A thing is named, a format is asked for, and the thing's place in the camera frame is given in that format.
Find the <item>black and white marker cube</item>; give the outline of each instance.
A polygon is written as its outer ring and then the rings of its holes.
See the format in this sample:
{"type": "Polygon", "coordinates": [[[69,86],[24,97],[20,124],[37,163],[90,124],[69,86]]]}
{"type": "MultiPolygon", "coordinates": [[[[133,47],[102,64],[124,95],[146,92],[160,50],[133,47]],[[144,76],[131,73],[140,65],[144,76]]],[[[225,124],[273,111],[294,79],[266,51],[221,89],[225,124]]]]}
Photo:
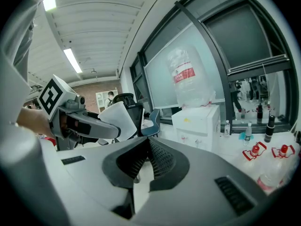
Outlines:
{"type": "Polygon", "coordinates": [[[76,95],[65,81],[53,75],[39,96],[39,104],[47,113],[48,120],[51,120],[56,108],[69,99],[74,100],[76,95]]]}

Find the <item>black bottle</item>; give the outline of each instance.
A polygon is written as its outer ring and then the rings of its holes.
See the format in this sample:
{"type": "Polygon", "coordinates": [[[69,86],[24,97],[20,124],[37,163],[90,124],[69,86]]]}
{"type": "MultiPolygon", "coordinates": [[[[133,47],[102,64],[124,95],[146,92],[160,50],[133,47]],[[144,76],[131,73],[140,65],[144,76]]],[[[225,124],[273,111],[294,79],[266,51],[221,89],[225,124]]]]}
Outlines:
{"type": "Polygon", "coordinates": [[[269,116],[269,122],[268,122],[267,128],[265,130],[265,137],[264,137],[265,142],[270,142],[271,141],[272,135],[273,135],[273,132],[274,132],[274,128],[275,128],[275,116],[270,115],[269,116]]]}
{"type": "Polygon", "coordinates": [[[263,116],[262,105],[259,104],[258,111],[257,111],[257,124],[262,123],[262,116],[263,116]]]}

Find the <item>ceiling light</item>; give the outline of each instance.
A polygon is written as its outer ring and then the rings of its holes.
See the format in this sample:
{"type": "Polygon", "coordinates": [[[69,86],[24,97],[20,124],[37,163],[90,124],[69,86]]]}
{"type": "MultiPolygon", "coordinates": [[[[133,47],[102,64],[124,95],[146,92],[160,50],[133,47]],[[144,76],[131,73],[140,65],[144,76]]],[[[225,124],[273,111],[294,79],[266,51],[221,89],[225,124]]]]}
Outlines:
{"type": "Polygon", "coordinates": [[[43,0],[45,11],[56,8],[55,0],[43,0]]]}
{"type": "Polygon", "coordinates": [[[82,70],[79,67],[79,64],[76,62],[76,59],[72,53],[71,48],[69,49],[65,49],[64,50],[65,55],[67,56],[70,64],[73,66],[73,68],[75,69],[76,73],[82,73],[82,70]]]}

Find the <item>red bottle cap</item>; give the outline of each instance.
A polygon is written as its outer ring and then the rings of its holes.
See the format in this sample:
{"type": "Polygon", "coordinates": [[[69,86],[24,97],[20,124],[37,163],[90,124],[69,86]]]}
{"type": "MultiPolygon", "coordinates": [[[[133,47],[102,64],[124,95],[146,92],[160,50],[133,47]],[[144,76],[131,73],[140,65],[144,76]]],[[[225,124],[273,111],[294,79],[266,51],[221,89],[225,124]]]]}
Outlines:
{"type": "Polygon", "coordinates": [[[258,154],[258,152],[259,152],[259,146],[258,145],[253,146],[252,153],[253,154],[258,154]]]}
{"type": "Polygon", "coordinates": [[[288,149],[287,145],[282,145],[281,152],[285,154],[287,152],[287,149],[288,149]]]}

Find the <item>brick wall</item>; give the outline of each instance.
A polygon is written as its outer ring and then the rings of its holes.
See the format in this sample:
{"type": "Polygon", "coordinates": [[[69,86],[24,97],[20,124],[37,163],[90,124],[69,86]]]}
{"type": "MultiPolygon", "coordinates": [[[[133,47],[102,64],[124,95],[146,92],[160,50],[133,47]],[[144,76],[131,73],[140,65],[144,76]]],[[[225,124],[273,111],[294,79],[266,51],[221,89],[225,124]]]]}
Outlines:
{"type": "Polygon", "coordinates": [[[72,87],[72,89],[81,96],[85,97],[86,109],[99,113],[96,102],[96,93],[117,89],[118,94],[122,93],[120,81],[104,81],[87,85],[72,87]]]}

